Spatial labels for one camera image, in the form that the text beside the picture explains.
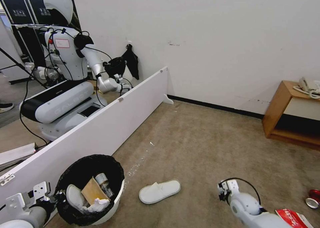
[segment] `black shoe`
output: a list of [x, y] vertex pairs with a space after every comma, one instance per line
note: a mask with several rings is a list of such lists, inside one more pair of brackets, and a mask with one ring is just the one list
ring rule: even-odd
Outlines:
[[0, 103], [0, 113], [11, 110], [13, 108], [13, 103], [1, 104]]

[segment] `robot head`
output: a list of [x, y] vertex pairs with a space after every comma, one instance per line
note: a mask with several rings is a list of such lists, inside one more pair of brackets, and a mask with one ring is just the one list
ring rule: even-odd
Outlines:
[[72, 0], [43, 0], [43, 3], [49, 10], [54, 24], [67, 26], [71, 23], [73, 15]]

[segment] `white telephone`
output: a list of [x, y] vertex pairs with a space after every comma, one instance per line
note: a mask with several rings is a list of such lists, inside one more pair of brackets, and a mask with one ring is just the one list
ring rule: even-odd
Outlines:
[[312, 99], [320, 98], [320, 81], [302, 77], [299, 80], [299, 86], [294, 86], [293, 88], [301, 93], [309, 95]]

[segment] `black cloth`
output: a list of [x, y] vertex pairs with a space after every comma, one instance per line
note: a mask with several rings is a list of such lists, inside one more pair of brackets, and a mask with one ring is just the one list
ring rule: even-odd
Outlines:
[[83, 157], [69, 166], [60, 176], [55, 189], [55, 194], [60, 190], [66, 190], [69, 184], [73, 184], [79, 189], [83, 189], [88, 181], [99, 173], [104, 173], [109, 180], [109, 187], [115, 194], [110, 205], [102, 212], [94, 212], [90, 215], [82, 214], [73, 208], [69, 203], [58, 202], [57, 209], [60, 216], [69, 224], [79, 226], [91, 225], [101, 219], [114, 205], [114, 199], [119, 194], [122, 181], [124, 180], [123, 168], [112, 156], [90, 155]]
[[127, 62], [127, 67], [137, 80], [139, 80], [139, 71], [138, 71], [138, 56], [132, 51], [132, 45], [128, 44], [126, 46], [127, 51], [122, 55], [124, 60]]
[[117, 57], [110, 60], [108, 63], [103, 62], [103, 66], [110, 78], [114, 78], [115, 74], [123, 76], [126, 69], [126, 62], [123, 57]]

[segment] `wooden nightstand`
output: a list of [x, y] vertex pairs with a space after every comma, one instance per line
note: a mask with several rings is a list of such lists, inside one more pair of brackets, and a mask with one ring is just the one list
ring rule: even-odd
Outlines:
[[320, 150], [320, 99], [293, 89], [297, 82], [282, 81], [262, 120], [267, 138]]

